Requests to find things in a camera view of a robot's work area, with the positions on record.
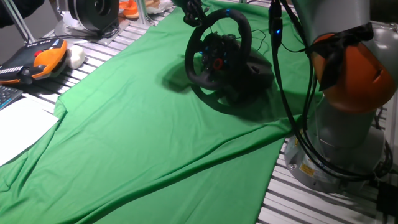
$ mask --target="metal slat table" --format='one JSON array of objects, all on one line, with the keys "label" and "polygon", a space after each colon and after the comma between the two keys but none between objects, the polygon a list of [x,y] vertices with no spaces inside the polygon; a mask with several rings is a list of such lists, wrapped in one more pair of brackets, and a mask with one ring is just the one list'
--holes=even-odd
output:
[{"label": "metal slat table", "polygon": [[[253,1],[262,7],[269,7],[269,1]],[[170,14],[173,9],[161,14],[150,16],[157,24]],[[100,65],[111,59],[120,51],[132,44],[146,33],[149,28],[139,22],[131,24],[121,32],[109,45],[93,43],[77,44],[86,52],[84,64],[76,70],[67,70],[58,77],[48,78],[33,85],[21,85],[23,96],[30,98],[42,106],[45,111],[53,113],[57,98],[80,80],[87,77]],[[382,109],[380,125],[385,129],[387,139],[394,138],[397,95]],[[392,217],[387,217],[376,211],[377,189],[365,186],[356,195],[324,194],[302,185],[294,179],[284,162],[284,151],[287,141],[280,150],[272,178],[268,186],[257,223],[394,223]],[[393,184],[398,184],[398,177],[389,177]]]}]

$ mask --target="white object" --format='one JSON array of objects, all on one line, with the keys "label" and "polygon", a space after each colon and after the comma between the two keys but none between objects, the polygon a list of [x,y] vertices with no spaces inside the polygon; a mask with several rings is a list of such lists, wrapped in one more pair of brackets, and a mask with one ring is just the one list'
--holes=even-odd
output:
[{"label": "white object", "polygon": [[71,69],[79,68],[85,61],[86,53],[83,48],[79,46],[72,46],[68,50],[68,61],[67,65]]},{"label": "white object", "polygon": [[148,7],[147,12],[148,14],[156,14],[156,13],[161,13],[164,12],[165,10],[171,9],[173,6],[173,3],[171,0],[160,0],[160,4],[158,9],[154,7]]},{"label": "white object", "polygon": [[68,27],[71,27],[71,28],[75,28],[80,25],[79,21],[72,18],[72,16],[70,15],[70,12],[68,12],[68,11],[64,12],[62,20],[63,20],[63,23],[65,23]]},{"label": "white object", "polygon": [[39,140],[58,118],[24,98],[0,111],[0,167]]}]

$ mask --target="metal rod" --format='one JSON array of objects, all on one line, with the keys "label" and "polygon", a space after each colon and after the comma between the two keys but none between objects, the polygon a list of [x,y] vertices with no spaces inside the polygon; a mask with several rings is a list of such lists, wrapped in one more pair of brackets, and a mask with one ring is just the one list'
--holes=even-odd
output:
[{"label": "metal rod", "polygon": [[145,4],[145,0],[137,0],[138,14],[139,14],[139,22],[144,25],[154,25],[155,23],[148,16],[147,7]]},{"label": "metal rod", "polygon": [[11,19],[14,21],[14,24],[17,27],[24,41],[27,42],[28,44],[34,43],[35,39],[33,35],[30,33],[29,29],[27,28],[26,23],[22,18],[21,14],[19,13],[18,8],[14,4],[14,2],[12,0],[1,0],[1,1],[4,4],[4,7],[6,8]]}]

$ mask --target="orange device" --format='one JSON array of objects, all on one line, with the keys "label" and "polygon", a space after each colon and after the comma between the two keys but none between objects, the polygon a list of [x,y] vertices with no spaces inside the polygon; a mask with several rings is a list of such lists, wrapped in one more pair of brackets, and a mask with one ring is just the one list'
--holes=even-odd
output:
[{"label": "orange device", "polygon": [[0,66],[0,85],[31,84],[33,79],[56,77],[66,61],[67,42],[62,39],[27,44]]}]

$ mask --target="white paper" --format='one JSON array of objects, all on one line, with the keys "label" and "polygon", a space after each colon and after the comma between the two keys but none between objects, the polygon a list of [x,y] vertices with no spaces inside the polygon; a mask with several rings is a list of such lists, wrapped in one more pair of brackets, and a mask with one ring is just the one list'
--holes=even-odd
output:
[{"label": "white paper", "polygon": [[24,98],[0,111],[0,167],[39,140],[58,118]]}]

